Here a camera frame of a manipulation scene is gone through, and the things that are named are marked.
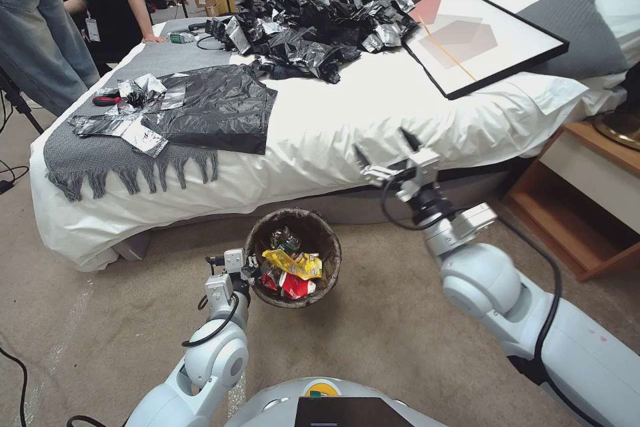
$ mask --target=abstract artwork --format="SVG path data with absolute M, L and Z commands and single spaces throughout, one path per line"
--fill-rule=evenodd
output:
M 455 99 L 556 57 L 568 42 L 486 0 L 412 0 L 406 46 Z

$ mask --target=gray knit blanket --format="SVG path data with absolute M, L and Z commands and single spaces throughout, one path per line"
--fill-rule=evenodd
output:
M 170 20 L 162 30 L 162 35 L 199 21 L 203 19 Z M 216 48 L 220 44 L 210 40 L 202 42 L 201 46 Z M 230 56 L 230 52 L 225 50 L 199 49 L 195 42 L 184 45 L 148 43 L 130 63 L 113 74 L 106 86 L 116 87 L 118 80 L 135 79 L 145 73 L 160 77 L 180 71 L 227 65 Z M 96 107 L 89 99 L 74 114 L 101 115 L 107 109 L 108 107 Z M 133 195 L 140 192 L 138 171 L 143 174 L 150 193 L 157 191 L 158 184 L 163 191 L 167 191 L 167 170 L 171 166 L 180 186 L 185 189 L 187 182 L 184 167 L 189 159 L 195 160 L 200 167 L 203 183 L 217 179 L 217 154 L 213 149 L 169 143 L 154 159 L 133 150 L 131 145 L 119 137 L 80 138 L 72 129 L 67 122 L 62 123 L 51 134 L 44 148 L 45 163 L 49 170 L 47 177 L 64 192 L 69 201 L 82 200 L 80 189 L 85 179 L 93 190 L 93 198 L 103 197 L 109 171 L 115 172 L 127 191 Z

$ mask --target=wastebasket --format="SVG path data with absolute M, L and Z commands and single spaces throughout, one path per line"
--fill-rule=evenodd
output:
M 338 237 L 317 212 L 298 208 L 285 208 L 276 210 L 256 222 L 245 244 L 247 255 L 255 254 L 258 262 L 262 264 L 265 261 L 262 253 L 271 249 L 269 246 L 271 233 L 285 226 L 300 237 L 302 252 L 317 253 L 322 259 L 322 277 L 313 279 L 316 283 L 315 292 L 292 300 L 281 297 L 279 292 L 269 290 L 261 282 L 253 284 L 253 291 L 258 297 L 273 306 L 302 308 L 320 300 L 336 284 L 340 271 L 342 251 Z

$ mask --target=id badge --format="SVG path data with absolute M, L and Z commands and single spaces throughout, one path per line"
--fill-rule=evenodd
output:
M 100 41 L 100 33 L 98 32 L 98 24 L 95 19 L 88 18 L 87 22 L 87 34 L 89 35 L 89 40 L 91 41 Z

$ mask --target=bed frame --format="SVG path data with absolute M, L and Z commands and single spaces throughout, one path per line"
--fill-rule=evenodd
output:
M 629 70 L 627 78 L 622 85 L 628 91 L 627 102 L 623 105 L 638 105 L 640 103 L 640 65 L 636 65 Z M 492 195 L 506 192 L 506 189 L 525 171 L 531 160 L 515 158 L 484 167 L 443 170 L 439 174 L 439 181 L 445 195 L 454 204 L 479 203 Z M 386 222 L 379 203 L 379 189 L 360 187 L 336 191 L 327 195 L 268 203 L 245 215 L 230 213 L 203 216 L 176 222 L 162 228 L 239 216 L 260 218 L 282 207 L 300 207 L 315 210 L 320 212 L 328 222 L 334 224 L 375 224 Z M 388 205 L 392 216 L 399 220 L 410 218 L 409 209 L 401 202 L 389 202 Z M 150 232 L 143 232 L 123 240 L 113 246 L 113 249 L 126 260 L 141 260 L 147 251 L 150 237 Z

